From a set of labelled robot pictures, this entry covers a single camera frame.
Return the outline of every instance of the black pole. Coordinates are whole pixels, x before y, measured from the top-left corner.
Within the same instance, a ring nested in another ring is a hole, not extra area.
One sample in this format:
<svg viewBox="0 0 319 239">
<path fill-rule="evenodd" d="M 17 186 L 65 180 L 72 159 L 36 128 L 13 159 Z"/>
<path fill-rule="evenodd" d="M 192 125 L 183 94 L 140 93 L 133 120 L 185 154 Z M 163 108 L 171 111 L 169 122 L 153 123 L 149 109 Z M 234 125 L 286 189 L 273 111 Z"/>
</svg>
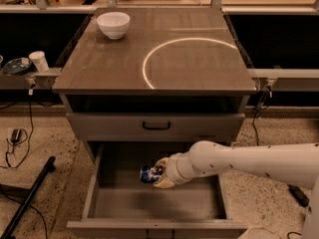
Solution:
<svg viewBox="0 0 319 239">
<path fill-rule="evenodd" d="M 48 174 L 48 172 L 52 172 L 55 170 L 55 166 L 53 165 L 56 158 L 54 156 L 50 156 L 47 163 L 42 168 L 42 171 L 38 175 L 37 179 L 33 183 L 32 187 L 29 189 L 29 193 L 25 196 L 23 201 L 20 204 L 19 209 L 16 211 L 15 215 L 11 219 L 9 225 L 7 226 L 6 230 L 3 232 L 1 239 L 11 239 L 15 238 L 12 236 L 12 233 L 16 226 L 18 225 L 20 219 L 22 218 L 25 211 L 28 209 L 29 204 L 31 203 L 33 197 L 37 193 L 39 187 L 41 186 L 44 178 Z"/>
</svg>

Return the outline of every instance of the floor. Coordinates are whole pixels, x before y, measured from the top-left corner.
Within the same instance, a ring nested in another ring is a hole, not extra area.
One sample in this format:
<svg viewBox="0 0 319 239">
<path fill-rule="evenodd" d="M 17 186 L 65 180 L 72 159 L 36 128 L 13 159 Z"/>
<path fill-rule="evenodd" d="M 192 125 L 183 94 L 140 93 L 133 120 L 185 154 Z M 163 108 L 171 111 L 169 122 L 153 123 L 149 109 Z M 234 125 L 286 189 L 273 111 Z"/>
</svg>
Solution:
<svg viewBox="0 0 319 239">
<path fill-rule="evenodd" d="M 0 168 L 0 183 L 31 187 L 47 159 L 54 155 L 56 170 L 47 175 L 32 205 L 45 218 L 48 238 L 77 238 L 66 225 L 69 220 L 81 219 L 92 161 L 84 145 L 75 139 L 63 107 L 43 108 L 32 104 L 31 111 L 34 129 L 28 156 L 19 168 Z M 318 112 L 318 109 L 269 108 L 255 121 L 260 145 L 318 141 Z M 253 112 L 247 109 L 247 118 L 232 145 L 256 145 L 252 116 Z M 0 124 L 0 165 L 6 166 L 6 138 L 10 137 L 12 129 L 23 128 L 29 134 L 32 130 L 29 107 L 12 106 L 1 110 Z M 11 166 L 23 158 L 26 150 L 27 141 L 15 148 L 15 154 L 8 155 Z M 225 172 L 223 178 L 231 218 L 249 226 L 240 239 L 283 239 L 290 231 L 302 231 L 305 208 L 292 198 L 287 185 L 233 170 Z M 310 196 L 311 191 L 305 190 L 305 193 Z M 17 208 L 17 203 L 0 194 L 0 234 Z M 45 238 L 39 214 L 28 209 L 14 235 L 17 239 Z"/>
</svg>

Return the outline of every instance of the open drawer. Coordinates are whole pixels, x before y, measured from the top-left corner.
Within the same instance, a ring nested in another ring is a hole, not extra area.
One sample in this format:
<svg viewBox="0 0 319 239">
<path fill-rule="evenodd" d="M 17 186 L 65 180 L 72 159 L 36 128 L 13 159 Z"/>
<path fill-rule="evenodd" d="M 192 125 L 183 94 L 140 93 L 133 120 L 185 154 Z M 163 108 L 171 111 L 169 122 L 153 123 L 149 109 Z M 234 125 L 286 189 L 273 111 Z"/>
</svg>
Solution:
<svg viewBox="0 0 319 239">
<path fill-rule="evenodd" d="M 188 148 L 180 142 L 101 143 L 82 220 L 68 228 L 90 238 L 238 238 L 247 226 L 229 219 L 220 177 L 171 189 L 140 183 L 142 165 Z"/>
<path fill-rule="evenodd" d="M 68 113 L 79 140 L 232 142 L 244 114 Z"/>
</svg>

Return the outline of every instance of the paper cup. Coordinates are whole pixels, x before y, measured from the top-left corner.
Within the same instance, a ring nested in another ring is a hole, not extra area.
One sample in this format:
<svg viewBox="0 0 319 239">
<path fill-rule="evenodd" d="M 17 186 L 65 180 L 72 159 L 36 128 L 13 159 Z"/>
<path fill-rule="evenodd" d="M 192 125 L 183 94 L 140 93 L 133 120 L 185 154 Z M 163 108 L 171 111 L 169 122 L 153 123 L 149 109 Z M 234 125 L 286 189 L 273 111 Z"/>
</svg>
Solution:
<svg viewBox="0 0 319 239">
<path fill-rule="evenodd" d="M 29 59 L 33 62 L 39 72 L 46 72 L 49 70 L 44 52 L 33 52 L 29 55 Z"/>
</svg>

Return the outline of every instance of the white robotic arm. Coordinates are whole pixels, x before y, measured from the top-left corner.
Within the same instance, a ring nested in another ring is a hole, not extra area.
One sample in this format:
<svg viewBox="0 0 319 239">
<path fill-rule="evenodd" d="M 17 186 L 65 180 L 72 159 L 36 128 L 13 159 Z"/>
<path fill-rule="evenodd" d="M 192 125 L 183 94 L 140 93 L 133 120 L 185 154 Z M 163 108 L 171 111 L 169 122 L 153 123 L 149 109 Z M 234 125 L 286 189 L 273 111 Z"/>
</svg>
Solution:
<svg viewBox="0 0 319 239">
<path fill-rule="evenodd" d="M 319 143 L 228 147 L 210 141 L 195 143 L 186 153 L 163 158 L 164 173 L 156 187 L 184 184 L 236 169 L 312 189 L 302 239 L 317 239 L 319 227 Z"/>
</svg>

